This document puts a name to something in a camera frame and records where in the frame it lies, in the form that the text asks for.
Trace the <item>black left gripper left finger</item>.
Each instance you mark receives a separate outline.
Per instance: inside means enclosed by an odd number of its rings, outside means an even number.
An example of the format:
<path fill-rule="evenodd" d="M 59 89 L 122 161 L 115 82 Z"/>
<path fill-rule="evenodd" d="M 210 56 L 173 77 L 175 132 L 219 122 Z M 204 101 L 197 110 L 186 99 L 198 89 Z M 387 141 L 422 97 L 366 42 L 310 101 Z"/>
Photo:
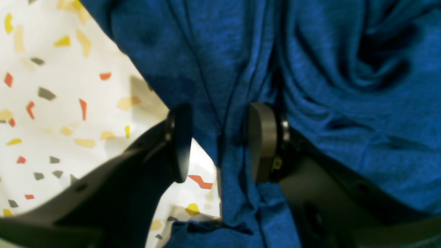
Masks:
<path fill-rule="evenodd" d="M 189 168 L 190 104 L 122 154 L 32 211 L 1 219 L 1 240 L 21 248 L 143 248 L 161 196 Z"/>

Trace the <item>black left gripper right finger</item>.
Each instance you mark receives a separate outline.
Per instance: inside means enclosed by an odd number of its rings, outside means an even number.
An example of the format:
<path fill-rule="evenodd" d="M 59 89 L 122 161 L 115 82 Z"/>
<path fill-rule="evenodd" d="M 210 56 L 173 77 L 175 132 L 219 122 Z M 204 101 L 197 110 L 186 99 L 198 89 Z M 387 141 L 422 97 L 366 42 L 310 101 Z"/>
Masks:
<path fill-rule="evenodd" d="M 267 103 L 248 107 L 253 180 L 279 185 L 304 248 L 439 248 L 440 216 L 397 201 L 321 153 Z"/>

